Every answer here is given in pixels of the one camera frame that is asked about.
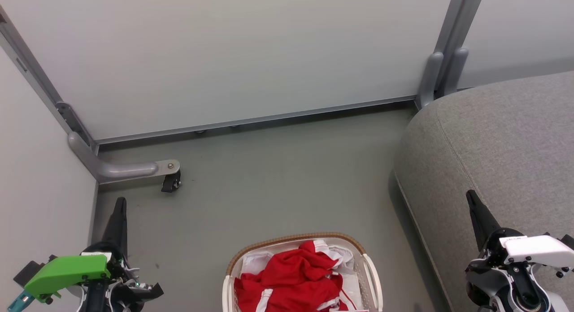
white laundry basket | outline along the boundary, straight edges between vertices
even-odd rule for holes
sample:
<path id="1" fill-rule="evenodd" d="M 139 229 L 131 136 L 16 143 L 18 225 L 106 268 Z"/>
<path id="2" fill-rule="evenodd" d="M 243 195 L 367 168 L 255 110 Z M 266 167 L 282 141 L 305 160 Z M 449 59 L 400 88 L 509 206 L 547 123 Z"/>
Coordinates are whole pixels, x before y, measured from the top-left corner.
<path id="1" fill-rule="evenodd" d="M 369 312 L 381 312 L 383 310 L 383 293 L 381 290 L 381 281 L 377 274 L 377 269 L 373 261 L 369 258 L 365 249 L 353 238 L 343 233 L 308 233 L 298 234 L 295 236 L 276 238 L 267 240 L 262 243 L 250 245 L 235 255 L 229 263 L 225 281 L 223 282 L 222 304 L 223 312 L 241 312 L 237 304 L 235 295 L 234 280 L 241 276 L 241 268 L 246 255 L 268 251 L 273 254 L 282 251 L 297 249 L 301 244 L 308 240 L 324 240 L 329 246 L 336 245 L 348 249 L 353 253 L 355 258 L 355 273 L 359 278 L 359 287 L 361 288 L 361 300 L 363 307 Z"/>

red cloth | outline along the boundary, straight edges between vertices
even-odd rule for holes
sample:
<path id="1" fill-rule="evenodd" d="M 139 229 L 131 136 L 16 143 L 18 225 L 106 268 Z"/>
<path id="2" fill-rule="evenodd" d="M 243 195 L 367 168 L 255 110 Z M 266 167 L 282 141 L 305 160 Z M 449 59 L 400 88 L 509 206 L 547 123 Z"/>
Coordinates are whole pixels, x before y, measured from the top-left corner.
<path id="1" fill-rule="evenodd" d="M 265 312 L 315 312 L 322 304 L 338 299 L 343 288 L 341 275 L 332 275 L 335 263 L 328 255 L 315 252 L 313 241 L 275 254 L 261 273 L 244 273 L 235 279 L 239 308 L 256 312 L 262 291 L 272 288 Z M 340 302 L 339 310 L 348 309 Z"/>

metal bracket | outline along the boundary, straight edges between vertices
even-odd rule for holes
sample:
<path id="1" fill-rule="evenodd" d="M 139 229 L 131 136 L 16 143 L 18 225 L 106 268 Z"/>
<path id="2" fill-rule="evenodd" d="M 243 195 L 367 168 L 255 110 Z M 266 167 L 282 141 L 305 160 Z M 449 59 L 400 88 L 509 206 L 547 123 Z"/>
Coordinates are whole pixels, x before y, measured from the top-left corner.
<path id="1" fill-rule="evenodd" d="M 62 118 L 64 118 L 64 121 L 66 121 L 66 124 L 70 126 L 72 132 L 78 133 L 78 135 L 80 135 L 80 138 L 82 138 L 84 142 L 86 142 L 86 144 L 90 146 L 90 149 L 94 151 L 96 149 L 96 143 L 88 133 L 88 130 L 86 130 L 84 124 L 80 122 L 80 118 L 78 118 L 72 106 L 70 106 L 70 104 L 64 101 L 56 102 L 55 106 L 60 115 L 62 116 Z"/>
<path id="2" fill-rule="evenodd" d="M 170 175 L 180 170 L 177 160 L 133 164 L 107 163 L 100 160 L 76 132 L 68 134 L 68 144 L 100 184 Z"/>
<path id="3" fill-rule="evenodd" d="M 421 85 L 418 87 L 417 97 L 414 100 L 418 110 L 435 100 L 435 85 L 439 77 L 440 67 L 443 64 L 443 54 L 435 52 L 426 61 L 425 71 L 422 73 Z"/>
<path id="4" fill-rule="evenodd" d="M 447 94 L 455 93 L 459 85 L 459 79 L 465 68 L 466 59 L 468 57 L 468 49 L 463 47 L 455 50 L 452 55 L 451 62 L 447 65 L 447 71 L 443 81 L 437 90 L 437 97 L 443 97 Z"/>

white panel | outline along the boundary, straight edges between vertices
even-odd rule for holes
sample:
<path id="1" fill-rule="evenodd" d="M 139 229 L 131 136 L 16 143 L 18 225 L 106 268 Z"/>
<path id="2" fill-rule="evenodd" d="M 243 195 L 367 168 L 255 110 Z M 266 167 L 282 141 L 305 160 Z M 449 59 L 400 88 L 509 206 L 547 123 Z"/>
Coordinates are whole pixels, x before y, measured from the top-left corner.
<path id="1" fill-rule="evenodd" d="M 450 0 L 0 0 L 94 139 L 416 94 Z"/>
<path id="2" fill-rule="evenodd" d="M 86 248 L 96 182 L 2 48 L 0 141 L 0 308 L 7 308 L 22 292 L 12 278 L 29 261 L 45 263 L 52 254 L 78 255 Z M 77 298 L 61 294 L 62 300 L 34 302 L 27 311 L 75 311 Z"/>
<path id="3" fill-rule="evenodd" d="M 574 69 L 574 0 L 482 0 L 459 88 Z"/>

gray sofa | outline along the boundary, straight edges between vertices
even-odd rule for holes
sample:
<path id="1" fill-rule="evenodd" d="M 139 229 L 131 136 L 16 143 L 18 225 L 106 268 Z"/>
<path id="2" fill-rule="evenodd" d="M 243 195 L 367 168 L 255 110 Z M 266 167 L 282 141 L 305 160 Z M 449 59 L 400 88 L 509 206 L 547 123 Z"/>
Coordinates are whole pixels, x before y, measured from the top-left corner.
<path id="1" fill-rule="evenodd" d="M 410 122 L 395 173 L 451 309 L 476 311 L 465 291 L 465 268 L 478 255 L 467 190 L 501 226 L 574 236 L 574 72 L 432 102 Z M 536 277 L 574 311 L 574 275 L 555 273 L 543 267 Z"/>

